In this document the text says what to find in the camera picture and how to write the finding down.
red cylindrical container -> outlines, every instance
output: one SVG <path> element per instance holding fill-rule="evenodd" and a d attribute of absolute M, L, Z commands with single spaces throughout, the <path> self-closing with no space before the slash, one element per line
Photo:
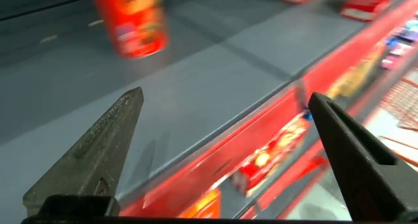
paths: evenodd
<path fill-rule="evenodd" d="M 123 57 L 146 57 L 167 45 L 162 0 L 95 1 Z"/>

wire basket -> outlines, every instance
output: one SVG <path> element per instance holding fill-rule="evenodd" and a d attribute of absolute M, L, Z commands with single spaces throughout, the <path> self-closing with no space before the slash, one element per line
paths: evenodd
<path fill-rule="evenodd" d="M 381 107 L 399 120 L 398 127 L 418 131 L 418 69 L 410 71 L 384 96 Z"/>

snack package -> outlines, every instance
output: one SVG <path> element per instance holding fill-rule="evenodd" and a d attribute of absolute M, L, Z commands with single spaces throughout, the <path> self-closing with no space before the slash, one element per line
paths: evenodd
<path fill-rule="evenodd" d="M 123 57 L 146 57 L 167 45 L 162 0 L 95 1 Z"/>

gray shelf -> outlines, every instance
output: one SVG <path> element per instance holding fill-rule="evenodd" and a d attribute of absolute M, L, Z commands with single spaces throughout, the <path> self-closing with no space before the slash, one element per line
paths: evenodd
<path fill-rule="evenodd" d="M 91 0 L 1 21 L 0 216 L 24 218 L 22 195 L 128 89 L 145 103 L 118 198 L 201 148 L 367 26 L 327 1 L 169 0 L 169 47 L 134 61 L 87 26 Z"/>

shelf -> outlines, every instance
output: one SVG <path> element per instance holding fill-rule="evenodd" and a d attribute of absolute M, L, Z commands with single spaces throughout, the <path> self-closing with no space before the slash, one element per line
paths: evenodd
<path fill-rule="evenodd" d="M 329 7 L 333 0 L 301 6 L 176 1 L 167 9 L 169 47 L 136 61 L 114 53 L 104 25 L 87 27 L 99 19 L 90 0 L 2 21 L 0 41 L 10 47 L 0 48 L 0 174 L 3 187 L 13 187 L 0 204 L 5 220 L 23 218 L 27 189 L 123 92 L 137 86 L 145 103 L 118 198 L 126 214 L 152 216 L 159 207 L 165 212 L 160 215 L 175 216 L 296 115 L 293 80 L 300 72 L 322 72 L 320 63 L 330 68 L 328 59 L 312 64 L 325 56 L 343 58 L 337 46 L 348 50 L 349 60 L 359 59 L 363 50 L 349 40 L 362 40 L 356 44 L 367 48 L 418 8 L 417 0 L 408 0 L 408 6 L 394 6 L 405 18 L 388 11 L 366 24 L 340 17 Z M 289 34 L 294 27 L 304 32 L 302 38 Z M 57 39 L 39 44 L 51 35 Z M 311 76 L 305 81 L 309 90 L 316 88 L 312 82 L 322 82 Z M 163 199 L 170 200 L 167 206 L 159 205 Z M 152 202 L 149 210 L 137 209 L 144 200 Z"/>

